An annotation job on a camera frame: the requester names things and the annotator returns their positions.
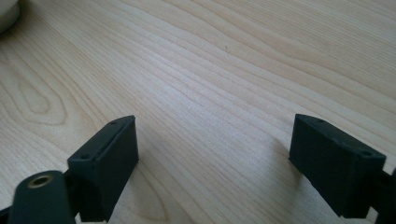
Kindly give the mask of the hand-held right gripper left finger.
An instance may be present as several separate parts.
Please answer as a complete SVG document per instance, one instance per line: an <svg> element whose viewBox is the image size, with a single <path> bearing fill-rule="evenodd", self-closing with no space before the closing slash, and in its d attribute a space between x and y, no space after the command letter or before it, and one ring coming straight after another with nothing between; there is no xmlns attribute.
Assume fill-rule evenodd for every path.
<svg viewBox="0 0 396 224"><path fill-rule="evenodd" d="M110 220L138 161L134 116L110 121L67 159L83 222Z"/></svg>

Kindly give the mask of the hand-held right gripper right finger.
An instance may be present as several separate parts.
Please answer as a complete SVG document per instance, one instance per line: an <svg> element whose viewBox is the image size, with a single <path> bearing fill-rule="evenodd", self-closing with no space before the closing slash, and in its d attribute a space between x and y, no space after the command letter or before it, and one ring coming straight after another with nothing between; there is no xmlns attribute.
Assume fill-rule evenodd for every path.
<svg viewBox="0 0 396 224"><path fill-rule="evenodd" d="M365 218L386 156L323 119L297 114L290 161L337 216Z"/></svg>

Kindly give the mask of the white round object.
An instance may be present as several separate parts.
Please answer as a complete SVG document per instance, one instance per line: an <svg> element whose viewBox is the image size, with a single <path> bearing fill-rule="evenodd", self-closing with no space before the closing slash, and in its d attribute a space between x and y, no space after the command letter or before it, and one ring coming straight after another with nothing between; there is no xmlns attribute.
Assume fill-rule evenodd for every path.
<svg viewBox="0 0 396 224"><path fill-rule="evenodd" d="M19 16L19 0L0 0L0 34L9 29Z"/></svg>

